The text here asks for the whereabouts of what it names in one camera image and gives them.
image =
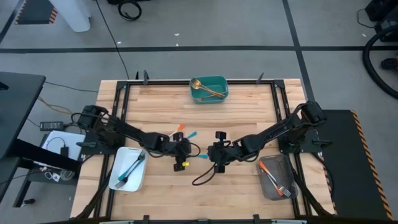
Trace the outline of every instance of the wooden table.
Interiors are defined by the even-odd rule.
[[[299,103],[305,102],[302,85],[299,79],[284,81],[293,111]],[[116,82],[101,82],[97,105],[111,111]],[[277,94],[282,105],[280,92]],[[201,154],[206,154],[207,147],[216,141],[216,131],[224,131],[227,139],[235,140],[259,133],[277,119],[269,85],[230,85],[228,98],[215,105],[194,104],[188,86],[149,85],[130,89],[126,122],[143,131],[164,134],[171,134],[184,124],[186,135],[198,132],[191,140],[201,147]],[[139,147],[129,139],[126,146]],[[260,157],[278,153],[277,141],[272,141],[261,151]],[[309,154],[302,154],[301,160],[307,187],[323,207],[333,213],[322,165]],[[192,180],[208,170],[212,163],[200,158],[188,161],[190,165],[185,171],[174,172],[174,158],[150,157],[140,191],[115,191],[111,219],[142,220],[143,215],[150,215],[151,220],[251,219],[253,214],[259,214],[260,218],[294,217],[290,200],[274,202],[263,196],[255,162],[232,162],[225,174],[216,174],[209,183],[194,187]],[[96,192],[102,162],[103,156],[93,156],[83,164],[71,217],[79,214]],[[104,194],[100,215],[105,214],[107,194]],[[304,214],[301,196],[298,202]]]

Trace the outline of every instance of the gray floor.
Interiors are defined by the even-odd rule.
[[[75,33],[58,15],[53,25],[12,25],[0,49],[67,49],[113,47],[113,42],[92,0],[84,0],[92,14],[91,29]],[[110,29],[120,47],[173,47],[217,45],[293,46],[282,1],[279,0],[152,0],[141,3],[143,15],[137,22],[122,20],[114,6],[99,0]],[[302,46],[362,46],[375,32],[356,23],[356,11],[368,0],[289,0]],[[17,0],[0,2],[0,29]],[[363,22],[369,22],[364,14]],[[123,52],[131,77],[146,69],[151,79],[190,78],[223,75],[226,78],[302,78],[294,51],[201,51]],[[396,52],[372,52],[375,65]],[[315,99],[325,109],[352,109],[358,112],[379,178],[395,218],[398,217],[398,153],[395,135],[398,101],[382,92],[369,78],[361,52],[303,52]],[[45,75],[50,82],[96,90],[100,80],[125,79],[117,53],[0,54],[0,70]],[[397,74],[380,72],[398,89]],[[80,112],[93,104],[95,93],[81,93],[45,85],[41,97]],[[37,102],[29,118],[40,121],[68,121],[69,117]],[[26,122],[20,138],[38,144],[44,133]],[[18,170],[16,175],[25,173]],[[18,186],[16,179],[0,203],[7,214],[0,223],[42,223],[69,217],[75,193],[71,186],[32,184],[31,207],[12,208]]]

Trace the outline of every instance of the gold utensil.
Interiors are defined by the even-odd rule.
[[[209,97],[212,97],[212,96],[218,96],[218,95],[212,94],[212,95],[210,95],[210,96],[199,97],[199,98],[197,98],[197,100],[198,100],[198,101],[202,101],[204,98],[209,98]]]
[[[199,80],[197,80],[197,79],[195,79],[195,80],[192,81],[192,88],[194,88],[194,89],[196,89],[196,90],[204,89],[204,90],[206,90],[206,91],[208,91],[208,92],[210,92],[210,93],[212,93],[212,94],[215,94],[215,95],[217,95],[217,96],[225,97],[224,94],[222,94],[222,93],[217,93],[216,91],[213,91],[213,90],[207,88],[206,86],[202,85],[201,82],[200,82]]]

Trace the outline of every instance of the green bowl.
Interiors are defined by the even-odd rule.
[[[192,80],[197,79],[201,82],[202,85],[206,86],[207,88],[216,91],[218,93],[223,93],[225,97],[220,98],[219,96],[211,96],[211,93],[204,89],[194,89],[192,87]],[[198,104],[205,104],[205,103],[222,103],[224,102],[225,98],[228,96],[228,84],[226,79],[222,76],[212,76],[212,77],[196,77],[192,78],[189,82],[191,96],[192,99]]]

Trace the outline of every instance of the white tray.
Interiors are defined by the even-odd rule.
[[[148,154],[145,152],[145,159],[142,161],[130,174],[129,180],[121,188],[116,188],[115,185],[119,182],[119,176],[122,175],[131,164],[138,158],[142,149],[120,147],[116,153],[111,178],[109,180],[109,188],[113,190],[125,190],[135,192],[142,187],[145,176],[145,167],[147,165]]]

